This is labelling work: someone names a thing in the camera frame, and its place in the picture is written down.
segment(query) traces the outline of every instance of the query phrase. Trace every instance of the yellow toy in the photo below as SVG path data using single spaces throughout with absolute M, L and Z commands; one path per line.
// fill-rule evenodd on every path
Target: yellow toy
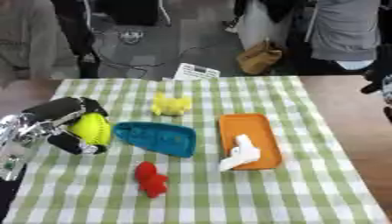
M 69 131 L 81 137 L 86 144 L 109 145 L 110 142 L 110 124 L 98 113 L 83 115 L 81 119 L 68 128 Z
M 166 98 L 163 93 L 156 93 L 152 103 L 151 111 L 156 115 L 182 116 L 191 109 L 192 100 L 189 97 Z

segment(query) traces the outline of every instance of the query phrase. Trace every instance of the white toy gun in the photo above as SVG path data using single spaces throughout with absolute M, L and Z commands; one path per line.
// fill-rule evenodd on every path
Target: white toy gun
M 67 125 L 93 112 L 108 115 L 98 101 L 66 97 L 0 119 L 0 179 L 17 179 L 29 162 L 35 143 L 46 137 L 50 144 L 75 155 L 106 151 L 105 146 L 88 145 L 79 136 L 67 131 Z
M 256 148 L 247 135 L 240 135 L 235 138 L 238 147 L 234 147 L 230 152 L 230 157 L 220 161 L 220 171 L 225 172 L 239 165 L 255 162 L 260 159 L 260 149 Z

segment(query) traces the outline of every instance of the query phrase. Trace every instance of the brown bag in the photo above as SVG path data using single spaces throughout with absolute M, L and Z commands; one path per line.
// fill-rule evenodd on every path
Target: brown bag
M 260 74 L 282 58 L 282 50 L 265 40 L 252 46 L 237 57 L 242 71 L 246 74 Z

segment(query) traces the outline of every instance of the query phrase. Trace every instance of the wooden table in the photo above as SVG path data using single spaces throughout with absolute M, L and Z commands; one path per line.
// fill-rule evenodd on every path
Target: wooden table
M 379 94 L 364 95 L 360 76 L 306 76 L 301 78 L 332 131 L 353 161 L 372 194 L 392 220 L 392 124 L 382 113 Z M 47 101 L 59 81 L 20 81 L 0 90 L 0 117 Z

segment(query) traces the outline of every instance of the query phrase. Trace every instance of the gray shirt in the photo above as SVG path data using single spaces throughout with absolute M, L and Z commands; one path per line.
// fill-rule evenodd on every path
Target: gray shirt
M 375 60 L 380 0 L 319 0 L 311 44 L 320 60 Z
M 53 67 L 74 64 L 50 0 L 10 0 L 0 10 L 0 78 L 49 78 Z

